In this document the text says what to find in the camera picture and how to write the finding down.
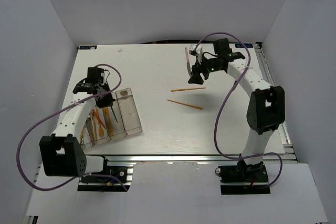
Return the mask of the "pink handled metal knife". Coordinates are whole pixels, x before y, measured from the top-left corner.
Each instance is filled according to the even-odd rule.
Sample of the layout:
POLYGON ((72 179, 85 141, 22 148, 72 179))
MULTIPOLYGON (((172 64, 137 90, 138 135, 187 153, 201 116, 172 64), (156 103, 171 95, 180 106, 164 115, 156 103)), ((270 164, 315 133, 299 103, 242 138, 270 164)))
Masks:
POLYGON ((184 51, 185 51, 185 56, 186 56, 187 73, 191 77, 192 76, 192 70, 191 70, 191 65, 190 65, 190 59, 189 59, 188 49, 185 47, 184 51))

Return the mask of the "orange chopstick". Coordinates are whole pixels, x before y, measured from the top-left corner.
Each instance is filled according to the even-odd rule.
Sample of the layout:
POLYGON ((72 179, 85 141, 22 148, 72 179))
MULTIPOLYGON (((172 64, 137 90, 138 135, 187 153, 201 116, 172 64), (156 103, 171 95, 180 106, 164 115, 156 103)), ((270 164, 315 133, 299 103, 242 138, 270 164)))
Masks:
POLYGON ((167 101, 172 102, 172 103, 176 103, 176 104, 179 104, 179 105, 187 106, 187 107, 189 107, 189 108, 194 108, 194 109, 198 109, 198 110, 203 110, 203 108, 200 107, 200 106, 191 105, 191 104, 187 104, 187 103, 183 103, 183 102, 179 102, 179 101, 174 101, 174 100, 170 100, 170 99, 167 99, 167 101))
POLYGON ((199 88, 172 89, 171 92, 182 92, 182 91, 202 90, 202 89, 206 89, 206 88, 205 87, 199 87, 199 88))

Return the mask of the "dark orange plastic fork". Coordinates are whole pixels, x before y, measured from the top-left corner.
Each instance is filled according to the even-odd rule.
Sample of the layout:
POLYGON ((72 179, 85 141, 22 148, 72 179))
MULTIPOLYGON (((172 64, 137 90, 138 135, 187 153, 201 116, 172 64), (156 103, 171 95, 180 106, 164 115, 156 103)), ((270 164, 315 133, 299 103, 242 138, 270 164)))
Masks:
POLYGON ((99 114, 95 111, 95 110, 92 110, 93 114, 95 115, 95 117, 97 118, 98 122, 104 127, 106 128, 105 124, 102 122, 102 120, 100 119, 100 116, 99 114))

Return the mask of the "teal plastic knife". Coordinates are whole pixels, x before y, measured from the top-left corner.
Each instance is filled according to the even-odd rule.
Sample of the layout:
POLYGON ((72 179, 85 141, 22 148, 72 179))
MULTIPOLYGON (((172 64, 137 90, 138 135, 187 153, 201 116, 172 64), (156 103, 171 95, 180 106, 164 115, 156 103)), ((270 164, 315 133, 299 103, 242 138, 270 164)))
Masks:
POLYGON ((115 113, 115 110, 114 110, 113 106, 111 106, 110 108, 111 108, 111 111, 113 113, 115 121, 118 123, 118 119, 117 119, 117 116, 116 116, 116 113, 115 113))

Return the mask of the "orange plastic spoon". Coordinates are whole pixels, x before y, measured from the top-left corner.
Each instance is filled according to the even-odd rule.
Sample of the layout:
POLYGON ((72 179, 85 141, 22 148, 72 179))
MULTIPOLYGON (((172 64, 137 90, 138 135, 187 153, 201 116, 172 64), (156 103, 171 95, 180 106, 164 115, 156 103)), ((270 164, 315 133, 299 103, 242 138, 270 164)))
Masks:
POLYGON ((83 127, 83 129, 81 131, 80 139, 83 142, 87 139, 87 128, 85 126, 83 127))

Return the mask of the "orange plastic knife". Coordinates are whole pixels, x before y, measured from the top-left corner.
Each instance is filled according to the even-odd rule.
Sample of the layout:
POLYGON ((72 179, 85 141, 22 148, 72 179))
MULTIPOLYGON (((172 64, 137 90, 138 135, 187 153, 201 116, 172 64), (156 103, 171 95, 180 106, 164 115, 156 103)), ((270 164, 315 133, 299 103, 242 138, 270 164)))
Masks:
POLYGON ((111 118, 110 118, 109 108, 106 108, 106 116, 107 116, 107 120, 108 120, 109 135, 112 136, 113 135, 113 127, 112 127, 112 122, 111 122, 111 118))

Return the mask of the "small orange plastic fork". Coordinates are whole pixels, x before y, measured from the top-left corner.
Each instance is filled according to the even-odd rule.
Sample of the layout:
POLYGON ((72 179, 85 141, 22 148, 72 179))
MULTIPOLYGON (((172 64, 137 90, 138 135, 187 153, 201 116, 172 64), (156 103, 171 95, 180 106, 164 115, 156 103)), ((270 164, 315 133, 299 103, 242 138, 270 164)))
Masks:
POLYGON ((99 136, 103 137, 104 136, 104 130, 102 128, 102 124, 100 122, 98 122, 98 124, 99 124, 99 136))

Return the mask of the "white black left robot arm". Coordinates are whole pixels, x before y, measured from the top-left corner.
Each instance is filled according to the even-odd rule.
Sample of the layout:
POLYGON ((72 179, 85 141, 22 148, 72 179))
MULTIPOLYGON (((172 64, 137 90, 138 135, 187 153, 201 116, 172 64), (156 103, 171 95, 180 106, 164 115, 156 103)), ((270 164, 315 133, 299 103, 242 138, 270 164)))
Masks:
POLYGON ((101 156, 87 156, 80 146, 81 132, 88 116, 95 107, 112 106, 104 70, 89 67, 85 81, 73 89, 70 108, 51 136, 43 136, 39 142, 44 171, 47 176, 82 177, 93 173, 101 182, 110 178, 111 168, 101 156))

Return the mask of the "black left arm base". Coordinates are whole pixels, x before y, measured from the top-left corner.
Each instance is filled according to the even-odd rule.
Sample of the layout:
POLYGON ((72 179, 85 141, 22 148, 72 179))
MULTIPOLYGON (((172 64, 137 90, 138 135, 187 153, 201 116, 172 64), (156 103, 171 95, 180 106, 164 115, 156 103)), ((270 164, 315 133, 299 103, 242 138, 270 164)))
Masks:
POLYGON ((104 157, 103 170, 81 177, 77 191, 125 193, 130 188, 132 175, 132 164, 104 157))

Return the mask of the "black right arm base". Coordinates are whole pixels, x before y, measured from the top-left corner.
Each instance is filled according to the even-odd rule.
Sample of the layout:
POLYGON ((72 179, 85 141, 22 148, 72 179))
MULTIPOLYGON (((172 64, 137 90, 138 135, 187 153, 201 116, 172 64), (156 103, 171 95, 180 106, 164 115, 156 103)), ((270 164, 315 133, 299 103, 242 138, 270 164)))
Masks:
POLYGON ((215 169, 220 178, 221 195, 266 195, 270 186, 266 167, 263 162, 250 170, 243 161, 237 165, 224 165, 215 169))

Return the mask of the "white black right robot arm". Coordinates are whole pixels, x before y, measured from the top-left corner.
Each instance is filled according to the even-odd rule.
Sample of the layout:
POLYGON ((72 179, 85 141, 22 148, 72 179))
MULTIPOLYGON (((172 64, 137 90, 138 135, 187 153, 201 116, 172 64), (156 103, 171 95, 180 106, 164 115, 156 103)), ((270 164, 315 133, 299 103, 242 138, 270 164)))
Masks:
POLYGON ((255 177, 270 137, 285 120, 285 91, 281 86, 274 87, 263 80, 248 66, 248 56, 232 51, 228 39, 215 41, 213 47, 214 55, 207 59, 201 46, 190 46, 189 54, 195 56, 196 61, 191 67, 188 83, 202 85, 210 73, 224 71, 247 93, 246 119, 250 131, 241 153, 244 164, 237 168, 238 177, 247 182, 255 177))

